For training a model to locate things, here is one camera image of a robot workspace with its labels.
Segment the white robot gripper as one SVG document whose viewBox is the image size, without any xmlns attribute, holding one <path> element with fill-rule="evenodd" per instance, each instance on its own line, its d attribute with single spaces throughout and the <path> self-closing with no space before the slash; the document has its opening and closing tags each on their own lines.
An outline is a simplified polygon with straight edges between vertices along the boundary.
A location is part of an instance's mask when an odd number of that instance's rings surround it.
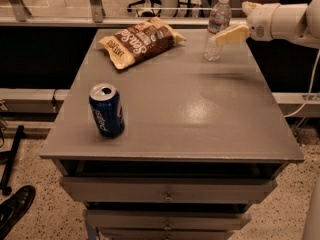
<svg viewBox="0 0 320 240">
<path fill-rule="evenodd" d="M 215 36 L 215 44 L 241 43 L 251 36 L 255 41 L 271 41 L 273 39 L 272 19 L 279 3 L 263 4 L 244 1 L 242 11 L 247 17 L 247 24 L 232 25 Z"/>
</svg>

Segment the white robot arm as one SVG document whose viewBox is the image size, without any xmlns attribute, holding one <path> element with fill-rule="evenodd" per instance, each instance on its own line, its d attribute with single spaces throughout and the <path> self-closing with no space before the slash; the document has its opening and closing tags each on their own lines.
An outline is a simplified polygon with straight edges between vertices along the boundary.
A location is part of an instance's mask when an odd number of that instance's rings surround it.
<svg viewBox="0 0 320 240">
<path fill-rule="evenodd" d="M 231 25 L 219 32 L 213 43 L 224 46 L 248 38 L 255 41 L 281 39 L 293 44 L 320 48 L 320 0 L 309 4 L 242 3 L 244 24 Z"/>
</svg>

